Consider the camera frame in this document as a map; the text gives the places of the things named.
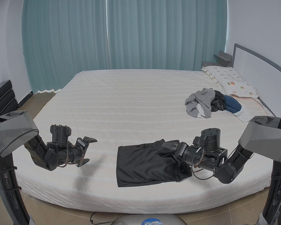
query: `barcode label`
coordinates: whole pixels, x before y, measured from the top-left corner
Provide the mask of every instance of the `barcode label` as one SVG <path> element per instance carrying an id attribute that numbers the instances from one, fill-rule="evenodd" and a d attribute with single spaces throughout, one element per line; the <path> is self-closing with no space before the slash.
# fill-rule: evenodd
<path id="1" fill-rule="evenodd" d="M 184 144 L 184 145 L 183 145 L 183 147 L 182 147 L 182 149 L 181 149 L 181 151 L 180 151 L 180 156 L 182 156 L 182 154 L 183 154 L 183 152 L 184 152 L 186 146 L 187 146 L 187 144 Z"/>
<path id="2" fill-rule="evenodd" d="M 80 139 L 77 139 L 77 141 L 78 141 L 83 147 L 85 147 L 85 144 L 84 144 Z"/>

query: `curtain fold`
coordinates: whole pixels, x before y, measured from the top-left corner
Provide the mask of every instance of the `curtain fold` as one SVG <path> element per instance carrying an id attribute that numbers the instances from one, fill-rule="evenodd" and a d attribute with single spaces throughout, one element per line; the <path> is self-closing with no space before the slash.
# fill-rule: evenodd
<path id="1" fill-rule="evenodd" d="M 105 0 L 25 0 L 23 51 L 33 92 L 63 88 L 83 70 L 109 69 Z"/>
<path id="2" fill-rule="evenodd" d="M 111 69 L 200 70 L 224 51 L 227 0 L 108 0 Z"/>

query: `fitted sheet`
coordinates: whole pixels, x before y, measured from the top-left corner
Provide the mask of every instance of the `fitted sheet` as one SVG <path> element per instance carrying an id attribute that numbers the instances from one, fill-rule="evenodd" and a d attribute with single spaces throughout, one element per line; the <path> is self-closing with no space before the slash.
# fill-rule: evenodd
<path id="1" fill-rule="evenodd" d="M 96 70 L 83 71 L 58 92 L 34 119 L 44 142 L 51 141 L 50 125 L 68 125 L 69 141 L 96 138 L 86 152 L 90 161 L 80 168 L 67 165 L 47 171 L 32 162 L 21 146 L 14 152 L 22 190 L 41 200 L 88 211 L 119 213 L 186 213 L 217 207 L 270 185 L 272 160 L 255 154 L 230 184 L 194 176 L 181 182 L 117 187 L 118 147 L 152 143 L 162 138 L 191 144 L 203 129 L 221 130 L 228 154 L 237 146 L 247 123 L 227 111 L 211 118 L 186 113 L 185 99 L 204 87 L 218 90 L 201 71 Z M 239 99 L 252 116 L 267 115 L 253 99 Z M 201 178 L 210 171 L 197 174 Z"/>

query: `white pillow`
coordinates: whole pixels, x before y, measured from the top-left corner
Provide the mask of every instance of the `white pillow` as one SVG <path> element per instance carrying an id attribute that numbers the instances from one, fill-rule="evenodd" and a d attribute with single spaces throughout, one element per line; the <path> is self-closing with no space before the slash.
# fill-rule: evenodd
<path id="1" fill-rule="evenodd" d="M 205 71 L 225 95 L 258 98 L 253 86 L 243 80 L 232 67 L 206 66 Z"/>

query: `black pants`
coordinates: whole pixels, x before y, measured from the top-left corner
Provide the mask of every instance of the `black pants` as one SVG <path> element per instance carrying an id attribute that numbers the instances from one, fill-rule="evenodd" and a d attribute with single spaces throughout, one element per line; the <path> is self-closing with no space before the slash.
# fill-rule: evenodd
<path id="1" fill-rule="evenodd" d="M 117 154 L 118 187 L 133 187 L 182 181 L 191 176 L 190 166 L 162 147 L 164 139 L 154 143 L 120 146 Z"/>

